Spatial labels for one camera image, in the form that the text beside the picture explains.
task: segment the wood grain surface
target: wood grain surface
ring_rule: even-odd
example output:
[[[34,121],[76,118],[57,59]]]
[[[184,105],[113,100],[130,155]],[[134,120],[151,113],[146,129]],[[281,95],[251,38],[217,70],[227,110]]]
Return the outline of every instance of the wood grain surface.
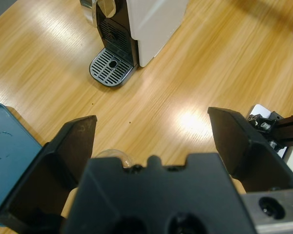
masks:
[[[78,0],[18,0],[0,17],[0,103],[41,144],[97,115],[93,155],[141,164],[214,152],[209,106],[293,114],[293,0],[190,0],[161,53],[117,90],[89,74],[102,48]]]

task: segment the blue lid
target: blue lid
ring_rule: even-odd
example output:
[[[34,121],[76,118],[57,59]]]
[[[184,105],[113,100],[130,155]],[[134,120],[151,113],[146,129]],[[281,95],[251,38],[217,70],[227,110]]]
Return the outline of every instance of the blue lid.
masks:
[[[0,205],[41,148],[9,110],[0,104]]]

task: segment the coffee machine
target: coffee machine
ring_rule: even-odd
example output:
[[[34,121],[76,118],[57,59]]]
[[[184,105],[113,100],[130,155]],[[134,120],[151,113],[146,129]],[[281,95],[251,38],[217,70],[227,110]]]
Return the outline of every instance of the coffee machine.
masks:
[[[80,0],[104,49],[90,74],[105,86],[123,85],[155,57],[181,25],[188,0]]]

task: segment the drip tray grille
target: drip tray grille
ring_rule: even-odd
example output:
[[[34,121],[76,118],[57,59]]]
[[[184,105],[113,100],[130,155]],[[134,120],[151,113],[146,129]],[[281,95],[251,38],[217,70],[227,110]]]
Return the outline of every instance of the drip tray grille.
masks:
[[[120,85],[131,74],[131,66],[126,61],[104,48],[90,65],[93,78],[106,86]]]

